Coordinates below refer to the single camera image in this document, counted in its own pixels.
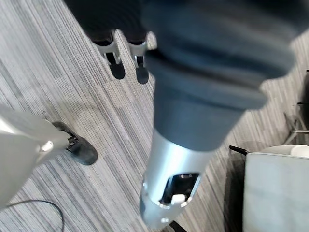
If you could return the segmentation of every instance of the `white component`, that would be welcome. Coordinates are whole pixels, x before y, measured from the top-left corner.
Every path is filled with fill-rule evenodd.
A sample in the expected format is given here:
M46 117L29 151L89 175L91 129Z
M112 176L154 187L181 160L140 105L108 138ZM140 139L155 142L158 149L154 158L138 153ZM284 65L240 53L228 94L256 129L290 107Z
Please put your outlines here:
M308 150L299 146L292 153L297 151L299 155L299 149ZM307 232L308 172L309 159L304 157L249 153L245 170L243 231Z

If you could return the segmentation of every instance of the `metal foot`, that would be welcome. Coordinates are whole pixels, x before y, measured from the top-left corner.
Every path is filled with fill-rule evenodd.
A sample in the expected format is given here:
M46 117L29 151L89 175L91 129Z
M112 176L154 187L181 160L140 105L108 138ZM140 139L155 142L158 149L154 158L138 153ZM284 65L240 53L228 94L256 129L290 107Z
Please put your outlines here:
M149 80L149 73L144 62L144 54L147 51L147 41L141 41L140 43L136 44L128 42L128 44L136 68L137 81L144 85Z
M120 59L120 53L114 38L114 34L114 30L110 31L109 36L106 38L106 40L96 42L96 46L100 54L107 61L111 69L112 75L116 79L121 80L125 77L126 71Z

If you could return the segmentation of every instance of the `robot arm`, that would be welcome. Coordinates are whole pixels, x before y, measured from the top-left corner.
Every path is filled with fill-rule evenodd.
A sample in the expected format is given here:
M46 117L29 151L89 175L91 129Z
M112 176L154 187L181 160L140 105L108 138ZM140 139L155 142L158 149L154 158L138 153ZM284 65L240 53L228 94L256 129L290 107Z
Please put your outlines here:
M283 76L291 69L294 57L289 43L308 27L309 3L305 0L147 0L144 5L140 0L65 2L89 38L100 46L117 79L122 79L125 72L118 48L113 44L113 30L121 29L128 42L135 45L130 47L137 74L145 73L141 51L145 49L146 32L151 30L156 35L158 49L145 56L147 68L156 78L155 118L140 213L150 227L163 228L191 201L214 150L243 112L266 102L258 90L261 83ZM143 84L147 79L145 75L138 78ZM14 125L8 118L5 117L6 125ZM40 150L49 140L39 134L33 136L24 126L18 131L23 130L27 133L14 134L15 138L32 141L30 150L25 150L34 154L29 159L32 163L27 165L32 169L44 157ZM7 133L0 131L1 136ZM63 149L68 138L62 141ZM8 198L16 191L4 195Z

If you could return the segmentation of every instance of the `striped carpet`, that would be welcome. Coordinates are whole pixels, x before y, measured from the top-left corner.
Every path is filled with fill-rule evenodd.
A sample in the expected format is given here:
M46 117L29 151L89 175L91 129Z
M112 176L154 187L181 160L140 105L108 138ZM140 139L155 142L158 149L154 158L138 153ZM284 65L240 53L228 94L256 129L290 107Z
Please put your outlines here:
M115 80L61 0L2 0L0 21L0 103L64 121L99 152L90 167L62 154L36 168L12 202L56 202L66 232L150 231L138 203L151 145L153 78L137 83L118 33L126 77ZM308 39L306 33L294 42L291 73L263 84L267 105L247 112L213 157L195 199L178 218L189 232L241 231L244 159L230 154L228 145L256 151L283 142L283 112L294 114L309 66ZM152 37L149 44L155 45ZM42 203L0 212L1 232L57 232L60 226L56 210Z

